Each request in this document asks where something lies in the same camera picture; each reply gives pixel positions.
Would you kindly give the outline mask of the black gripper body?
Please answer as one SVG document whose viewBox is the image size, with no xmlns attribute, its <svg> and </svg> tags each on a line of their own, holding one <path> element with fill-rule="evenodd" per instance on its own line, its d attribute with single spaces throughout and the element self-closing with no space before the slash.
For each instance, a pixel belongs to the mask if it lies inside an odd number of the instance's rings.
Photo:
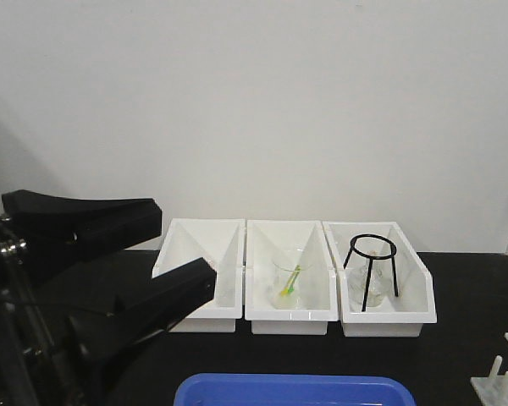
<svg viewBox="0 0 508 406">
<path fill-rule="evenodd" d="M 0 405 L 72 405 L 75 382 L 31 291 L 25 252 L 0 216 Z"/>
</svg>

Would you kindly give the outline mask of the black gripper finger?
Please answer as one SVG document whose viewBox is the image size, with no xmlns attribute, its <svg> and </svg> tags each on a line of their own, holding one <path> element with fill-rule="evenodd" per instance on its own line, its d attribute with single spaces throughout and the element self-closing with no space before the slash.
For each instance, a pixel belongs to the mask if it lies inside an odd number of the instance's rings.
<svg viewBox="0 0 508 406">
<path fill-rule="evenodd" d="M 62 301 L 41 307 L 63 315 L 61 349 L 80 387 L 82 403 L 104 405 L 104 371 L 138 342 L 167 332 L 213 300 L 216 272 L 197 258 L 153 278 L 130 296 L 117 296 L 109 310 Z"/>
<path fill-rule="evenodd" d="M 2 195 L 14 233 L 26 242 L 31 279 L 52 279 L 161 235 L 162 209 L 152 198 L 82 200 L 19 189 Z"/>
</svg>

